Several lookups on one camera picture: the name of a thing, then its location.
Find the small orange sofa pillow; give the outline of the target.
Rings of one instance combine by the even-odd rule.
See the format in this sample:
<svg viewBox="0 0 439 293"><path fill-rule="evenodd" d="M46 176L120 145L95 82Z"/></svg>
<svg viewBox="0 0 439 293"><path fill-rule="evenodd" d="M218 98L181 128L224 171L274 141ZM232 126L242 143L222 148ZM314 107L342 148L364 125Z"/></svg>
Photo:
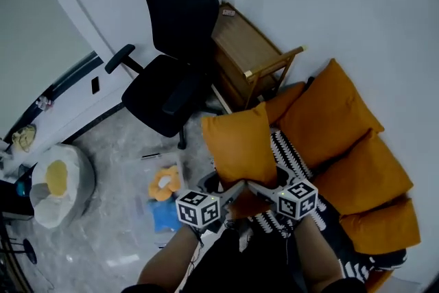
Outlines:
<svg viewBox="0 0 439 293"><path fill-rule="evenodd" d="M276 187L277 170L266 103L238 113L203 117L201 124L223 190L241 180L269 189Z"/></svg>

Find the black round base stand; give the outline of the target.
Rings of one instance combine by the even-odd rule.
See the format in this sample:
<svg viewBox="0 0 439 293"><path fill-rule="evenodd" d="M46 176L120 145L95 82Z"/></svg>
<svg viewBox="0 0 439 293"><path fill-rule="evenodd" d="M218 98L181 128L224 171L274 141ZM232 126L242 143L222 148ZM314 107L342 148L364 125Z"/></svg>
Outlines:
<svg viewBox="0 0 439 293"><path fill-rule="evenodd" d="M28 239L24 239L22 242L17 242L16 245L22 246L23 248L21 250L0 248L0 253L14 255L24 254L32 264L36 265L38 263L35 250Z"/></svg>

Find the black flat panel screen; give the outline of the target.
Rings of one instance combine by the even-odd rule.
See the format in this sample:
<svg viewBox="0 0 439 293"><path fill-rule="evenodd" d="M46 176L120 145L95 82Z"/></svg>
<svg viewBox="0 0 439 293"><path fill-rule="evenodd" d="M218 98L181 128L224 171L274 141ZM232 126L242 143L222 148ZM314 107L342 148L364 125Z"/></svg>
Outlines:
<svg viewBox="0 0 439 293"><path fill-rule="evenodd" d="M15 215L34 215L34 208L28 196L20 196L16 186L12 183L0 180L0 213Z"/></svg>

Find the wooden side table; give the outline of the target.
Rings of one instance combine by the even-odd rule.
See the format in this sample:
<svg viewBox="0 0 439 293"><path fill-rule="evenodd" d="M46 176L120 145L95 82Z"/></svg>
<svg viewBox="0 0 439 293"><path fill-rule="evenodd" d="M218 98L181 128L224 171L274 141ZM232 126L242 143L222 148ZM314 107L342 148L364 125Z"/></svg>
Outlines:
<svg viewBox="0 0 439 293"><path fill-rule="evenodd" d="M222 10L236 12L223 16ZM294 58L307 47L285 53L227 1L219 7L212 39L215 43L212 88L228 113L256 106L274 97Z"/></svg>

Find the person's black trousers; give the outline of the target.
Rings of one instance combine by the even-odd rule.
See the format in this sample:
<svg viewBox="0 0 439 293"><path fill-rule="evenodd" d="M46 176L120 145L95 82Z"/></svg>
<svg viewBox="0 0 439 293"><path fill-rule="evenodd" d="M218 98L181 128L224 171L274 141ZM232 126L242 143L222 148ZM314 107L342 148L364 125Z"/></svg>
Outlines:
<svg viewBox="0 0 439 293"><path fill-rule="evenodd" d="M262 270L284 268L297 261L297 245L292 236L283 237L277 230L269 233L254 229L244 250L239 249L240 235L226 229L205 252L202 266L227 268L260 268Z"/></svg>

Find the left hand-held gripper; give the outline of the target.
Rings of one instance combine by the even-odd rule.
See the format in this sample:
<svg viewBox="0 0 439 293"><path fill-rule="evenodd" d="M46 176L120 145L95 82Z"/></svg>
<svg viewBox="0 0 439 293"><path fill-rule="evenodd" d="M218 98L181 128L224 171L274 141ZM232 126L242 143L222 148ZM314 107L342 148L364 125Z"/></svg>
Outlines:
<svg viewBox="0 0 439 293"><path fill-rule="evenodd" d="M201 192L182 190L177 197L178 219L202 232L217 233L225 219L223 208L236 200L246 187L246 181L241 180L220 193L220 178L217 172L211 172L198 181L197 187Z"/></svg>

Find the clear plastic storage bin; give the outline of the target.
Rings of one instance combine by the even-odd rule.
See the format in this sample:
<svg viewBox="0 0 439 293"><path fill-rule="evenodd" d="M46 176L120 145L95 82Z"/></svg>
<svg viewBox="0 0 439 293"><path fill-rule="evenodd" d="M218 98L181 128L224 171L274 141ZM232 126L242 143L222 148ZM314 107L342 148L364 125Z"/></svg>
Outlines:
<svg viewBox="0 0 439 293"><path fill-rule="evenodd" d="M149 154L137 159L124 161L120 165L120 174L123 177L123 196L126 199L133 236L136 242L142 246L154 244L162 248L176 232L163 231L156 233L152 212L148 208L148 202L154 200L148 195L149 184L160 168L171 167L172 165L178 166L181 181L180 190L171 196L176 203L180 192L187 188L179 153Z"/></svg>

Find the orange sofa with striped blanket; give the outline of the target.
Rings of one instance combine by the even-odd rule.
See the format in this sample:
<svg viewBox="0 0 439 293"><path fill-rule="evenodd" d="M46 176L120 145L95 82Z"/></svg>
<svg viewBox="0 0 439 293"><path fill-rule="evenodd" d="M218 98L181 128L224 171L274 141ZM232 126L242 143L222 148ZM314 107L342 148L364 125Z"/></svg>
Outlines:
<svg viewBox="0 0 439 293"><path fill-rule="evenodd" d="M288 167L296 173L297 179L294 182L300 180L310 180L313 182L317 177L312 174L299 153L280 130L271 135L271 149L274 159L278 164ZM408 198L407 192L369 211L388 207L405 198ZM390 272L401 267L407 259L407 248L382 255L368 255L356 252L352 241L340 224L340 218L343 215L338 213L320 194L318 194L316 208L311 212L311 216L323 237L337 255L344 275L363 281L369 290L380 285L381 281L385 280Z"/></svg>

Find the person's black shirt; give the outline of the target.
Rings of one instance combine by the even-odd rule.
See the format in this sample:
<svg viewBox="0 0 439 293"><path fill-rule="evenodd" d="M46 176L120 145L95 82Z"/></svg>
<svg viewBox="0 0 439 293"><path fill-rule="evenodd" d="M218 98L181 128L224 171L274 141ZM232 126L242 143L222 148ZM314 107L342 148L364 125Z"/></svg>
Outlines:
<svg viewBox="0 0 439 293"><path fill-rule="evenodd" d="M298 293L298 284L287 264L284 268L262 270L260 268L217 269L200 263L184 279L174 293ZM170 293L154 284L134 284L121 293ZM356 278L342 278L321 293L366 293L365 285Z"/></svg>

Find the blue star pillow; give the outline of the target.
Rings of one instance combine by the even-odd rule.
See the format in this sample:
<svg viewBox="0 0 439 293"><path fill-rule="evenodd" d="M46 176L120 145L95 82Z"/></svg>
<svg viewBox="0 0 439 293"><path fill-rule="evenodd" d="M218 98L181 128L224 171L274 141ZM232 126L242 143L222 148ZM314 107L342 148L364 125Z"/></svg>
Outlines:
<svg viewBox="0 0 439 293"><path fill-rule="evenodd" d="M176 204L173 198L164 201L150 200L148 208L152 212L156 233L177 231L181 228L182 224L178 219Z"/></svg>

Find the black office chair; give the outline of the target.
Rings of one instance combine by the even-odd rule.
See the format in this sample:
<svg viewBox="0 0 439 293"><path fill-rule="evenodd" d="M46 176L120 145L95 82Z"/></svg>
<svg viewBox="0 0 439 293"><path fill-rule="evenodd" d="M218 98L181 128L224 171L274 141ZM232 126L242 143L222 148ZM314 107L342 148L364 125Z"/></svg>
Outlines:
<svg viewBox="0 0 439 293"><path fill-rule="evenodd" d="M126 109L164 137L179 137L186 148L184 127L195 111L218 115L205 102L213 83L215 45L212 33L220 10L219 0L146 0L154 48L160 52L146 67L130 54L135 46L122 47L105 70L125 65L137 73L124 91Z"/></svg>

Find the large orange sofa pillow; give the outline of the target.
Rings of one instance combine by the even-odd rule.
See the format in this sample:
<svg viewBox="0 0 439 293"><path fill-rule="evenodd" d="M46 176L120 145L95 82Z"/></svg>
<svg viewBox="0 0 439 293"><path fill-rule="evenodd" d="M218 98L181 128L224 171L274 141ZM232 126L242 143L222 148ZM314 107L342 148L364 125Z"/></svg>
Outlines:
<svg viewBox="0 0 439 293"><path fill-rule="evenodd" d="M345 153L369 130L384 131L334 58L277 126L311 169Z"/></svg>
<svg viewBox="0 0 439 293"><path fill-rule="evenodd" d="M344 215L340 224L358 253L382 255L396 252L421 242L412 200L367 213Z"/></svg>
<svg viewBox="0 0 439 293"><path fill-rule="evenodd" d="M402 165L373 130L313 183L341 215L372 210L413 187Z"/></svg>

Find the orange flower pillow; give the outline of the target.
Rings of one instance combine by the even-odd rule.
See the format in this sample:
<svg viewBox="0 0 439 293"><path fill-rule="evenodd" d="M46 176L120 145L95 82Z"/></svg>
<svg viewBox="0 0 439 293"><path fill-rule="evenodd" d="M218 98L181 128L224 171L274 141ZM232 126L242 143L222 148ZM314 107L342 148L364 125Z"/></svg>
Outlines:
<svg viewBox="0 0 439 293"><path fill-rule="evenodd" d="M148 187L148 195L156 201L162 202L181 188L180 173L177 165L160 168Z"/></svg>

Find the egg shaped bean bag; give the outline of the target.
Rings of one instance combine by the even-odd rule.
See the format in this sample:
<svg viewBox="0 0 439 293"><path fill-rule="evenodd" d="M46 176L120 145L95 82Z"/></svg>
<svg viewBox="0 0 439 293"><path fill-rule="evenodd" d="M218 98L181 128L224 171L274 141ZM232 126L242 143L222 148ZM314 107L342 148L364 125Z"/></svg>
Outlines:
<svg viewBox="0 0 439 293"><path fill-rule="evenodd" d="M32 171L29 198L35 220L45 228L66 227L79 218L95 190L95 172L79 148L57 144Z"/></svg>

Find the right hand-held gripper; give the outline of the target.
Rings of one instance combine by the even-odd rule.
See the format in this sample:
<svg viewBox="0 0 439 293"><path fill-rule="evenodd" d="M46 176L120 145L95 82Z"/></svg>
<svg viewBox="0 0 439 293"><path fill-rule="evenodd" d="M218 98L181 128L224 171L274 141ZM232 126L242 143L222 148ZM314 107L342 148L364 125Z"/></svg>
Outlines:
<svg viewBox="0 0 439 293"><path fill-rule="evenodd" d="M318 189L308 180L294 183L296 179L297 175L292 169L277 164L276 186L286 188L278 192L277 188L267 188L251 180L246 184L256 197L270 204L271 207L276 207L277 213L293 220L300 220L316 208Z"/></svg>

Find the person's left forearm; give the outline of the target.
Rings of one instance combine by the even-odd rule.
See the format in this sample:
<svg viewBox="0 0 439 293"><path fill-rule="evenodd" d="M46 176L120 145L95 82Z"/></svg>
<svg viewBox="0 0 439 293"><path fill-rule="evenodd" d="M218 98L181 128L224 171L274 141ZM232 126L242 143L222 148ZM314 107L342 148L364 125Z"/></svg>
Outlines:
<svg viewBox="0 0 439 293"><path fill-rule="evenodd" d="M142 269L138 284L154 284L174 293L184 279L199 240L190 226L182 226Z"/></svg>

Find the person's right forearm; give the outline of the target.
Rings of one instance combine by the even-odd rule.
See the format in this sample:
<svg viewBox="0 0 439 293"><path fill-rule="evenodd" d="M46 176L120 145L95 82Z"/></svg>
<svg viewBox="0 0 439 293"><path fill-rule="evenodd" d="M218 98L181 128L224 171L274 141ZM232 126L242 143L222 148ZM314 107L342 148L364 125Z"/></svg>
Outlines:
<svg viewBox="0 0 439 293"><path fill-rule="evenodd" d="M302 219L294 236L308 292L321 293L343 278L338 258L310 215Z"/></svg>

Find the yellow cloth bag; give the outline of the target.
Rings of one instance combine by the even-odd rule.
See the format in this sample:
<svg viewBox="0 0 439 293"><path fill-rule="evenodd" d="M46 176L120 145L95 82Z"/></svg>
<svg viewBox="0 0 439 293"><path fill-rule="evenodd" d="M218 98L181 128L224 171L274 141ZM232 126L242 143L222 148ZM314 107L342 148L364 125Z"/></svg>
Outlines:
<svg viewBox="0 0 439 293"><path fill-rule="evenodd" d="M29 152L36 136L35 125L27 125L12 134L13 145L23 152Z"/></svg>

